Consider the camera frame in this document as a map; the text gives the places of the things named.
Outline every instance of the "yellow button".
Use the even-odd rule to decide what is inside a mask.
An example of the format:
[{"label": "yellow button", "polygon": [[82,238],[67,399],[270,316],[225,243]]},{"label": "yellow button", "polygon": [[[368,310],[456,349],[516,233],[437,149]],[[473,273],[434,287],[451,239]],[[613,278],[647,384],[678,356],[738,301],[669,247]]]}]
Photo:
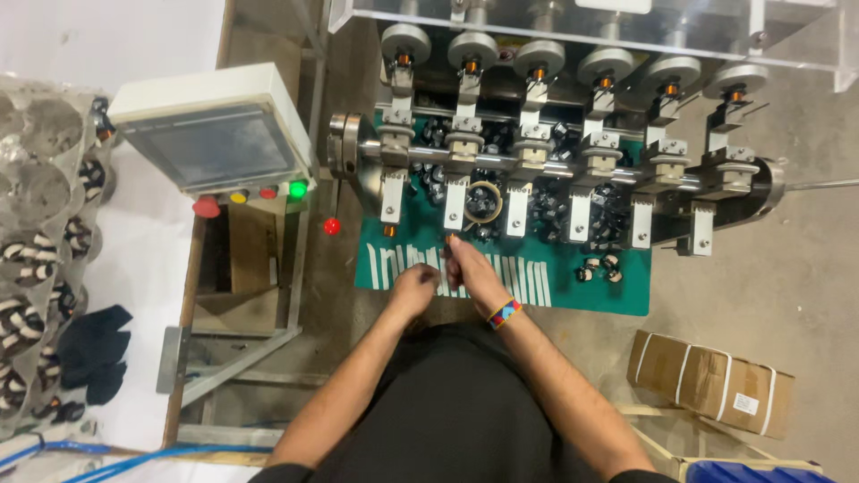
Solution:
[{"label": "yellow button", "polygon": [[229,195],[229,199],[233,203],[246,203],[247,202],[247,195],[245,193],[233,193],[233,194]]}]

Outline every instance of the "black cloth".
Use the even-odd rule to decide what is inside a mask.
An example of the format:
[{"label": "black cloth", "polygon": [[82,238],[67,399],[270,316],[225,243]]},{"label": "black cloth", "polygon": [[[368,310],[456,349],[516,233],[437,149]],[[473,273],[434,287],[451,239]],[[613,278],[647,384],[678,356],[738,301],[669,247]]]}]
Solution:
[{"label": "black cloth", "polygon": [[119,332],[131,314],[119,305],[73,320],[57,346],[63,389],[87,386],[87,404],[106,404],[119,392],[125,375],[120,363],[131,333]]},{"label": "black cloth", "polygon": [[[403,338],[367,411],[317,471],[265,468],[250,483],[600,481],[554,431],[485,324]],[[626,472],[612,483],[664,483]]]}]

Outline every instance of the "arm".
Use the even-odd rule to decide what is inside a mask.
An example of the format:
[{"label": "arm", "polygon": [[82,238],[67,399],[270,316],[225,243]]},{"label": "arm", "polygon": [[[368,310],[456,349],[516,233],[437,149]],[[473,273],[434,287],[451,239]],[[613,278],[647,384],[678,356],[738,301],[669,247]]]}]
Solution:
[{"label": "arm", "polygon": [[417,264],[401,273],[375,324],[331,378],[289,424],[268,466],[297,463],[316,469],[367,409],[382,371],[409,323],[436,293],[440,273]]},{"label": "arm", "polygon": [[[459,238],[450,241],[446,268],[451,286],[464,284],[483,317],[510,299],[486,258]],[[604,480],[631,469],[654,471],[623,416],[524,311],[512,315],[498,328],[498,335],[557,431]]]}]

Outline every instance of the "hand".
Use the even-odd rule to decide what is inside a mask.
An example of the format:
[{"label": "hand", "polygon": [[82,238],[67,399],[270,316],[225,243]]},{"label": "hand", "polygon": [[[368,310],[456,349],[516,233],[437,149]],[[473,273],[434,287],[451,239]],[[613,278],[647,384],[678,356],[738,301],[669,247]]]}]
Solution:
[{"label": "hand", "polygon": [[450,249],[443,254],[451,290],[464,285],[482,317],[489,317],[510,300],[510,294],[495,273],[495,268],[471,243],[450,238]]},{"label": "hand", "polygon": [[393,283],[391,298],[385,310],[404,321],[412,321],[430,305],[441,281],[442,273],[435,268],[425,263],[415,264],[402,272]]}]

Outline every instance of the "person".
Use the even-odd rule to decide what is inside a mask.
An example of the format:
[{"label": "person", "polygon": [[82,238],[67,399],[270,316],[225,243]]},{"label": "person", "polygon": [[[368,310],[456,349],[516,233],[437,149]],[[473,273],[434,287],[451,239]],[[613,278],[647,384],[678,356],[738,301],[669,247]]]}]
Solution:
[{"label": "person", "polygon": [[251,482],[673,481],[484,255],[457,237],[445,252],[450,286],[463,284],[490,324],[403,336],[441,282],[431,266],[405,270]]}]

